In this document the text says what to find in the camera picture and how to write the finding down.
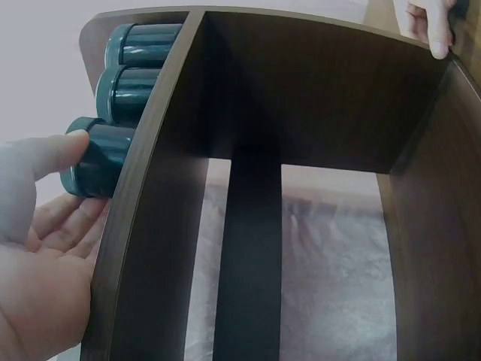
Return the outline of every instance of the wood laminate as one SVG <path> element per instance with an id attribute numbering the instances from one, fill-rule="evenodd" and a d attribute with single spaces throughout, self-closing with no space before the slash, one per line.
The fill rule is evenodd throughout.
<path id="1" fill-rule="evenodd" d="M 389 172 L 447 64 L 421 47 L 335 24 L 207 16 L 238 69 L 232 76 L 217 68 L 221 87 L 246 84 L 266 114 L 258 126 L 277 138 L 285 164 Z M 224 117 L 217 121 L 226 130 L 213 141 L 225 143 L 235 128 Z M 225 147 L 213 156 L 229 158 L 229 152 Z"/>
<path id="2" fill-rule="evenodd" d="M 92 88 L 115 26 L 183 20 L 113 198 L 82 360 L 183 359 L 207 158 L 239 148 L 382 173 L 398 358 L 480 359 L 481 100 L 458 61 L 311 15 L 151 8 L 86 25 Z"/>
<path id="3" fill-rule="evenodd" d="M 93 275 L 82 360 L 183 359 L 208 161 L 203 17 L 189 13 L 132 141 Z"/>
<path id="4" fill-rule="evenodd" d="M 280 158 L 257 149 L 235 152 L 213 361 L 278 361 L 283 257 Z"/>
<path id="5" fill-rule="evenodd" d="M 481 358 L 481 98 L 449 66 L 425 124 L 379 178 L 398 358 Z"/>

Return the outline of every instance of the wooden shelf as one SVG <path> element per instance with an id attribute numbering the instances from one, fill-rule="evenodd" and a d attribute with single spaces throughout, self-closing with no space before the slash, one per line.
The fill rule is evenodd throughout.
<path id="1" fill-rule="evenodd" d="M 416 42 L 311 15 L 151 8 L 101 14 L 85 26 L 80 48 L 92 88 L 116 26 L 177 21 L 183 28 L 112 201 L 82 360 L 183 359 L 207 161 L 232 159 L 239 182 L 267 189 L 260 175 L 244 177 L 249 167 L 234 156 L 253 152 L 278 164 L 379 174 L 398 358 L 481 358 L 481 99 L 457 60 L 437 61 Z M 231 214 L 250 211 L 230 196 L 239 182 L 229 189 L 237 199 L 228 201 Z M 277 190 L 280 179 L 272 182 Z M 275 225 L 277 193 L 265 199 L 256 219 L 264 214 Z M 241 224 L 246 236 L 265 232 L 242 219 L 229 217 L 225 243 L 235 242 Z M 279 255 L 281 236 L 272 237 Z M 264 267 L 277 282 L 280 263 Z M 224 273 L 224 284 L 234 273 Z M 280 294 L 266 297 L 265 305 L 276 305 Z"/>

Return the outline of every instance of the black strip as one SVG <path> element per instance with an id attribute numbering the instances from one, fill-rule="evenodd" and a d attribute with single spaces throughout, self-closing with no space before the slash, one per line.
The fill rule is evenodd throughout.
<path id="1" fill-rule="evenodd" d="M 213 361 L 278 361 L 282 266 L 280 161 L 240 153 L 231 164 Z"/>

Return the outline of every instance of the dark green cylinder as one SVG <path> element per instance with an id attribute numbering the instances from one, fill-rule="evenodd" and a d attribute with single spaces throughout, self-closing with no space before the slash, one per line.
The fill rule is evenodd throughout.
<path id="1" fill-rule="evenodd" d="M 98 117 L 110 124 L 136 127 L 159 73 L 159 68 L 107 68 L 95 95 Z"/>
<path id="2" fill-rule="evenodd" d="M 182 24 L 117 26 L 105 49 L 105 68 L 114 65 L 162 67 L 181 28 Z"/>
<path id="3" fill-rule="evenodd" d="M 80 162 L 60 173 L 65 190 L 85 198 L 112 198 L 135 130 L 112 126 L 99 118 L 81 117 L 68 128 L 89 133 L 89 146 Z"/>

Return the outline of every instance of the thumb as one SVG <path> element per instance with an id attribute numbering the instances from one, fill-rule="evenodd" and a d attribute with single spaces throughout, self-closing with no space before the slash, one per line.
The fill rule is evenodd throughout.
<path id="1" fill-rule="evenodd" d="M 444 59 L 449 52 L 451 31 L 449 30 L 448 11 L 449 7 L 443 0 L 429 2 L 429 6 L 426 8 L 429 47 L 436 59 Z"/>
<path id="2" fill-rule="evenodd" d="M 35 181 L 77 164 L 88 145 L 89 135 L 84 130 L 11 143 L 15 151 L 21 154 L 22 161 L 33 170 Z"/>

